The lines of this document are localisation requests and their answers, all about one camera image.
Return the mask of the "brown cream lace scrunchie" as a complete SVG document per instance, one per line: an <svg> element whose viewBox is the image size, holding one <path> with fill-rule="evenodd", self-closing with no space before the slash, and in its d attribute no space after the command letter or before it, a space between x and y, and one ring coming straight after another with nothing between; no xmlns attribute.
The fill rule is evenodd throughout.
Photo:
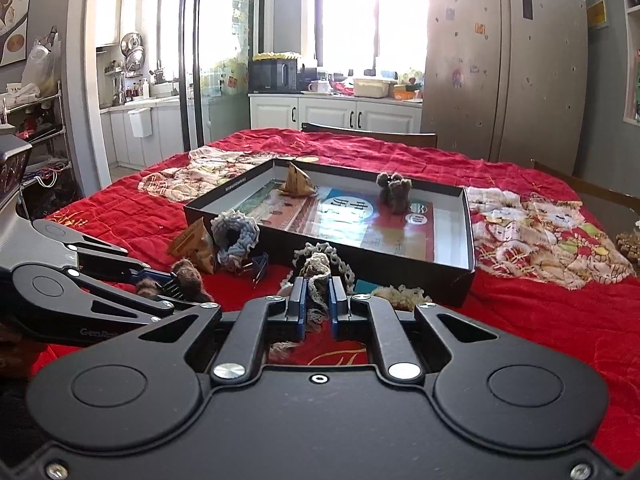
<svg viewBox="0 0 640 480"><path fill-rule="evenodd" d="M356 276L352 267L337 253L337 249L328 242L316 244L306 243L303 248L294 252L293 270L286 277L285 282L293 284L295 279L302 278L330 278L337 276L341 279L345 292L352 294L355 290Z"/></svg>

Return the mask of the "light blue knitted scrunchie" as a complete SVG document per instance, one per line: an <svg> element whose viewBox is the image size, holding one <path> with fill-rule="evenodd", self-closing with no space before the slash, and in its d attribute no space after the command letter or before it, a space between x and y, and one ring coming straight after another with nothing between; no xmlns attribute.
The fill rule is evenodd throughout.
<svg viewBox="0 0 640 480"><path fill-rule="evenodd" d="M239 271L259 240L259 226L254 218L234 209L218 214L210 222L210 232L217 247L217 261L228 271Z"/></svg>

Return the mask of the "brown fuzzy hair clip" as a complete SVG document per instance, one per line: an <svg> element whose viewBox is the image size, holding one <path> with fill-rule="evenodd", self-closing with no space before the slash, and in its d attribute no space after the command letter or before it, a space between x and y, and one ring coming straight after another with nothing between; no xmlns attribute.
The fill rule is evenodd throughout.
<svg viewBox="0 0 640 480"><path fill-rule="evenodd" d="M393 214L405 214L410 208L409 193L412 181L395 172L381 172L376 176L376 184L381 188L380 202L390 208Z"/></svg>

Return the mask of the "tan triangular hair clip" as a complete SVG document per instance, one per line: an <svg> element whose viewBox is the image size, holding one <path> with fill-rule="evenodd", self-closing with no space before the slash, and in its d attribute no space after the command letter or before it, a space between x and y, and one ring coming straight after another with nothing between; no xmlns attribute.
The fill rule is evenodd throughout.
<svg viewBox="0 0 640 480"><path fill-rule="evenodd" d="M279 192L285 196L308 197L317 193L317 188L311 182L305 171L295 166L292 162L288 165L288 174Z"/></svg>

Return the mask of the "cream lace black scrunchie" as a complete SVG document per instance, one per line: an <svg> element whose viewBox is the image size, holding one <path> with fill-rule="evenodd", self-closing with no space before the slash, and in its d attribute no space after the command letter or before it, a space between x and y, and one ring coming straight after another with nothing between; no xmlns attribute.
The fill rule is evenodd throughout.
<svg viewBox="0 0 640 480"><path fill-rule="evenodd" d="M326 289L331 278L330 259L323 252L314 252L305 261L299 276L308 280L307 296L310 306L306 313L306 332L318 333L329 318ZM296 342L275 342L269 348L269 359L284 362L297 347Z"/></svg>

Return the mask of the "cream fluffy scrunchie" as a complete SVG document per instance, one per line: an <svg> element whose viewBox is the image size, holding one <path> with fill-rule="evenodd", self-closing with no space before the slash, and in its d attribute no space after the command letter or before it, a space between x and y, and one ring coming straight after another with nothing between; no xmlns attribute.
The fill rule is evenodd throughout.
<svg viewBox="0 0 640 480"><path fill-rule="evenodd" d="M420 287L408 288L405 285L378 286L371 292L372 296L385 299L398 311L413 312L419 304L430 304L431 298Z"/></svg>

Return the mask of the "black shallow box tray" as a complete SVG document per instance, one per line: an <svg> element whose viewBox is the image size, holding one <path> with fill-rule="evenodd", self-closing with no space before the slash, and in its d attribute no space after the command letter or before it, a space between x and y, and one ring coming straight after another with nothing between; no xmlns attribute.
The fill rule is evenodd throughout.
<svg viewBox="0 0 640 480"><path fill-rule="evenodd" d="M291 162L308 174L314 196L279 192ZM393 214L375 180L371 171L272 158L191 200L184 214L190 223L210 223L224 211L241 211L259 226L256 252L273 263L292 264L306 243L328 242L358 280L420 287L438 304L460 307L475 273L464 189L413 180L409 210Z"/></svg>

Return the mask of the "metal storage rack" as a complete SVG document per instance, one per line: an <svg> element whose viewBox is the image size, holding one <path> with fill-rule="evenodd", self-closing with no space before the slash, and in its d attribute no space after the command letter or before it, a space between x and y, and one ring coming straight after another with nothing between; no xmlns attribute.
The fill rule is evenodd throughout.
<svg viewBox="0 0 640 480"><path fill-rule="evenodd" d="M16 92L1 96L1 129L28 142L32 152L22 181L23 204L30 218L44 218L79 197L79 186L68 140L62 81L55 92Z"/></svg>

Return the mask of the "dark wooden chair back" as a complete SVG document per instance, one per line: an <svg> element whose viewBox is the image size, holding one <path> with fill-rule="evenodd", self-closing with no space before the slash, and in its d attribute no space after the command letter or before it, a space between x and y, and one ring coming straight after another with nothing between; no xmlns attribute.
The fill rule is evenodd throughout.
<svg viewBox="0 0 640 480"><path fill-rule="evenodd" d="M370 130L337 128L324 125L317 125L313 122L303 122L300 126L306 133L332 133L343 136L366 136L367 138L390 143L401 143L414 148L437 148L437 134L430 132L419 133L398 133L398 132L375 132Z"/></svg>

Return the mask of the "red teddy bear quilt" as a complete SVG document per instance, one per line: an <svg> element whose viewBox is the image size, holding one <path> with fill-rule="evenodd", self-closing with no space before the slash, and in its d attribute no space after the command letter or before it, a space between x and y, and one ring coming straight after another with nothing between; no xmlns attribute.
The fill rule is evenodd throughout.
<svg viewBox="0 0 640 480"><path fill-rule="evenodd" d="M542 200L572 198L568 186L513 164L469 159L439 148L412 148L356 136L294 130L243 130L215 142L227 151L317 156L334 166L399 171L422 180L498 188ZM143 170L78 200L50 220L126 248L154 268L168 265L169 242L186 227L183 206L139 190ZM639 281L590 281L566 289L541 278L504 278L478 270L462 308L506 330L592 366L608 385L608 411L596 448L623 469L639 460Z"/></svg>

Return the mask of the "white kitchen cabinet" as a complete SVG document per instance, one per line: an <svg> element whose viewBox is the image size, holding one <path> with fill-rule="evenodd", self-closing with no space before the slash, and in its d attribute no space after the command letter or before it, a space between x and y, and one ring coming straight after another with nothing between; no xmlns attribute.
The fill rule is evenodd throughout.
<svg viewBox="0 0 640 480"><path fill-rule="evenodd" d="M300 130L303 122L320 126L391 133L419 133L422 103L392 99L309 94L252 93L250 128Z"/></svg>

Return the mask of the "cream storage container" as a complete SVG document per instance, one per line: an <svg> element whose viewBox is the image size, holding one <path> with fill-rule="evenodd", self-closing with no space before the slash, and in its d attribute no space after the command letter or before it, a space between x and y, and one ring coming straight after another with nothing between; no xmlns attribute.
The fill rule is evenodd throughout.
<svg viewBox="0 0 640 480"><path fill-rule="evenodd" d="M385 99L395 83L385 78L361 77L354 79L354 96L367 99Z"/></svg>

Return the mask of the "black microwave oven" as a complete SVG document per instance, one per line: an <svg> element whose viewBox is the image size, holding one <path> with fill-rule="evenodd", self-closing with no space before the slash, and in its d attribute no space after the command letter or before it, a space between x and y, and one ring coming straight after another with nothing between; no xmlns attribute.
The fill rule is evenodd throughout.
<svg viewBox="0 0 640 480"><path fill-rule="evenodd" d="M250 62L252 93L297 93L298 58L265 58Z"/></svg>

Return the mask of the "wooden chair right side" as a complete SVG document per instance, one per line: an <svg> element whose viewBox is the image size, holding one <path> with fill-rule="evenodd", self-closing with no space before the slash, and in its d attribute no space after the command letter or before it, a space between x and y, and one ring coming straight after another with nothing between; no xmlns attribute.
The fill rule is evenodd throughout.
<svg viewBox="0 0 640 480"><path fill-rule="evenodd" d="M555 170L549 166L537 162L536 159L530 161L530 166L533 169L542 171L551 177L555 177L564 181L570 188L572 188L578 194L586 194L599 200L605 200L608 203L622 206L632 210L635 214L639 213L640 198L632 195L628 195L621 192L615 192L604 188L603 186L589 183L578 177L571 176L570 174L563 174L561 171Z"/></svg>

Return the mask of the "silver double door refrigerator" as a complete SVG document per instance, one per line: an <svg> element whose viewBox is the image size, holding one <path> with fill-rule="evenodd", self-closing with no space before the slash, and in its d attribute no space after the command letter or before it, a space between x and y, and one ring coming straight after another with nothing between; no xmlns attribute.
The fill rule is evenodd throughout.
<svg viewBox="0 0 640 480"><path fill-rule="evenodd" d="M428 0L422 126L490 162L573 172L584 117L586 0Z"/></svg>

